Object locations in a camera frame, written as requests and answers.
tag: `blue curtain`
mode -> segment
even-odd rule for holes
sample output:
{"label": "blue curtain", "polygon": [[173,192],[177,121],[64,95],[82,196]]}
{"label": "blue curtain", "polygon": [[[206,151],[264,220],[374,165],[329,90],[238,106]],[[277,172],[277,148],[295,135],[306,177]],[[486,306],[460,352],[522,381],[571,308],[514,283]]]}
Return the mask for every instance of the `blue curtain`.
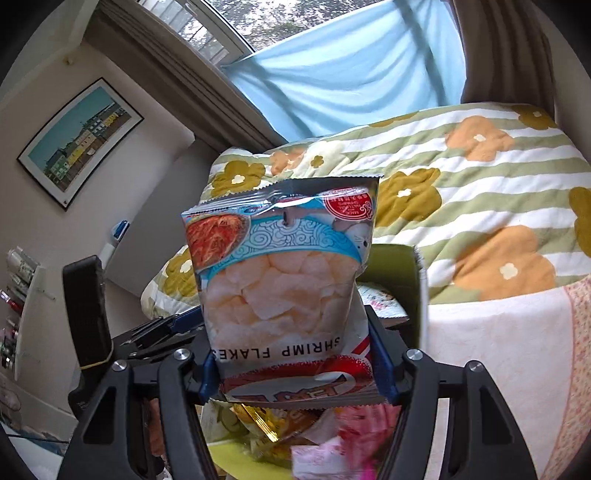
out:
{"label": "blue curtain", "polygon": [[441,0],[384,0],[223,68],[288,141],[460,103],[462,42]]}

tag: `brown curtain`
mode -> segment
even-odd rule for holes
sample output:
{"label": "brown curtain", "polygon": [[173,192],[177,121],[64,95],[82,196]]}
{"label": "brown curtain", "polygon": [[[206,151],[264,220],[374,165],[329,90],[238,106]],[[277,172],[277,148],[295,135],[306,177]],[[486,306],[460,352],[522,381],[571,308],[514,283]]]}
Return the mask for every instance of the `brown curtain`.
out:
{"label": "brown curtain", "polygon": [[554,116],[550,46],[529,0],[451,0],[466,55],[462,103],[530,103]]}
{"label": "brown curtain", "polygon": [[133,0],[101,0],[85,39],[217,152],[285,143],[217,68]]}

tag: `blue wave pattern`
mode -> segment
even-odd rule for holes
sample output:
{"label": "blue wave pattern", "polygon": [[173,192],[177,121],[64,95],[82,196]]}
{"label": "blue wave pattern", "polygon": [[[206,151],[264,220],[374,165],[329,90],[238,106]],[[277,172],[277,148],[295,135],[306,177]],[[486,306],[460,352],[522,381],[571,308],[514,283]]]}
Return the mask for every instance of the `blue wave pattern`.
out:
{"label": "blue wave pattern", "polygon": [[214,275],[247,258],[275,252],[318,250],[347,255],[361,263],[355,244],[342,232],[310,217],[283,223],[282,216],[254,220],[242,244],[219,263],[201,273],[211,280]]}

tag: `silver bolt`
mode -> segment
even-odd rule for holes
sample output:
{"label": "silver bolt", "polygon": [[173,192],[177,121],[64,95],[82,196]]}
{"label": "silver bolt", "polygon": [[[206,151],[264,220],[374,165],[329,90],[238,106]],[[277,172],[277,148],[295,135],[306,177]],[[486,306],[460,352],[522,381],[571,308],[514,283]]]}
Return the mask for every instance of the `silver bolt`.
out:
{"label": "silver bolt", "polygon": [[186,360],[191,356],[191,352],[186,348],[179,348],[175,350],[173,353],[173,357],[175,360]]}
{"label": "silver bolt", "polygon": [[418,348],[411,348],[410,350],[407,350],[407,357],[416,362],[423,358],[423,352]]}
{"label": "silver bolt", "polygon": [[125,360],[115,360],[111,368],[115,372],[122,372],[127,368],[127,362]]}
{"label": "silver bolt", "polygon": [[468,362],[468,368],[473,372],[480,373],[484,370],[484,365],[478,360],[472,360],[471,362]]}

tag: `painting of houses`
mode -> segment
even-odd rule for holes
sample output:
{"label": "painting of houses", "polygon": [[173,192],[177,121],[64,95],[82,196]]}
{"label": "painting of houses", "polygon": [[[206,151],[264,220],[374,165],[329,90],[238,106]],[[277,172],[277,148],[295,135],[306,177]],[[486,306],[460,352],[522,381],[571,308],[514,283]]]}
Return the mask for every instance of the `painting of houses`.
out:
{"label": "painting of houses", "polygon": [[141,120],[100,79],[45,125],[19,161],[66,208],[92,171]]}

